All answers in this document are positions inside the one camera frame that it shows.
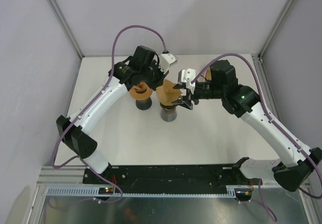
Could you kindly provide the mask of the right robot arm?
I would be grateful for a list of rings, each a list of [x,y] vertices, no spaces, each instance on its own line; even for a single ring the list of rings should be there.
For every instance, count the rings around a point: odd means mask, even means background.
[[[264,107],[260,95],[249,86],[238,83],[235,68],[228,60],[219,60],[210,67],[211,79],[192,82],[194,69],[179,72],[175,89],[186,94],[174,102],[192,109],[200,100],[220,99],[224,109],[251,126],[278,155],[276,160],[240,159],[232,171],[232,179],[244,184],[249,179],[275,180],[284,189],[294,192],[321,162],[321,149],[301,143],[271,112]]]

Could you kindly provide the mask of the brown paper coffee filter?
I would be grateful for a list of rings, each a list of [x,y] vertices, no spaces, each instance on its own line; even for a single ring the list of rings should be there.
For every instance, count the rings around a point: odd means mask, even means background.
[[[133,91],[138,94],[143,94],[146,92],[148,85],[144,82],[140,82],[138,85],[133,86]]]

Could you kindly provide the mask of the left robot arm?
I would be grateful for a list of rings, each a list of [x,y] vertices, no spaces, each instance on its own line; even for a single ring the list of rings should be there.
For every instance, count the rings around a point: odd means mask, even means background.
[[[85,105],[68,117],[58,117],[56,124],[61,142],[94,170],[93,177],[99,183],[107,183],[111,178],[111,171],[97,142],[90,137],[95,125],[133,86],[145,83],[155,91],[163,84],[171,65],[177,60],[168,51],[157,54],[148,47],[138,46],[132,56],[113,66],[106,82]]]

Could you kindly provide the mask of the red-rimmed glass carafe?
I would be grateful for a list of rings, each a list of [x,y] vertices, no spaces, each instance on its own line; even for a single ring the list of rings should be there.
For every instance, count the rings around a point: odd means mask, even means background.
[[[145,111],[145,110],[148,110],[152,106],[152,100],[151,100],[151,98],[147,98],[144,100],[136,100],[135,104],[139,110]]]

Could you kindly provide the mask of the wooden dripper ring holder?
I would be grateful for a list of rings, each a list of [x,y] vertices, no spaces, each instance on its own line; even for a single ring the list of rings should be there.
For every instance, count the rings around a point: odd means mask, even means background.
[[[143,94],[135,93],[132,88],[129,91],[130,96],[132,98],[134,98],[135,100],[144,100],[144,99],[147,99],[147,98],[149,98],[152,95],[152,93],[153,93],[153,90],[150,87],[148,87],[147,90],[146,90],[146,92],[143,93]]]

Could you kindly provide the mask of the aluminium frame rail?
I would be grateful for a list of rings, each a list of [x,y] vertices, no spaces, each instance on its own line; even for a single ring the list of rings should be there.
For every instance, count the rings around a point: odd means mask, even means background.
[[[86,167],[63,167],[53,169],[43,167],[44,176],[77,176],[83,184],[107,184],[134,187],[138,184],[208,184],[217,186],[249,185],[257,183],[258,179],[275,181],[283,188],[294,191],[309,176],[310,168],[304,163],[295,167],[278,164],[275,167],[266,166],[259,173],[247,174],[242,167],[234,165],[156,165],[156,166],[112,166],[101,174]]]

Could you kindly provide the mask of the dark green glass dripper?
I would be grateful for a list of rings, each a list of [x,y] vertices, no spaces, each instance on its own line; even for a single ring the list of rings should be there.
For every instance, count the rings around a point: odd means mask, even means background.
[[[173,109],[176,108],[176,106],[173,105],[173,104],[170,104],[170,105],[167,104],[167,105],[165,105],[165,104],[163,104],[161,102],[159,104],[160,104],[160,106],[161,106],[162,109],[167,110],[167,111],[171,111],[171,110],[173,110]]]

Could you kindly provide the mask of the grey glass carafe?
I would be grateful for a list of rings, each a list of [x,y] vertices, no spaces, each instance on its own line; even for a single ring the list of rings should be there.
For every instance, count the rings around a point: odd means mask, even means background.
[[[160,116],[165,122],[172,122],[177,118],[176,109],[161,109]]]

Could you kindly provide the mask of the coffee filter box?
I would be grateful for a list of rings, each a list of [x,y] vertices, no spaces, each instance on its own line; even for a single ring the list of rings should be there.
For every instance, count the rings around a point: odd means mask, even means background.
[[[210,68],[208,68],[208,69],[206,70],[205,78],[206,78],[206,80],[207,80],[207,81],[211,81],[211,80],[212,80],[212,76],[211,76],[211,69],[210,69]]]

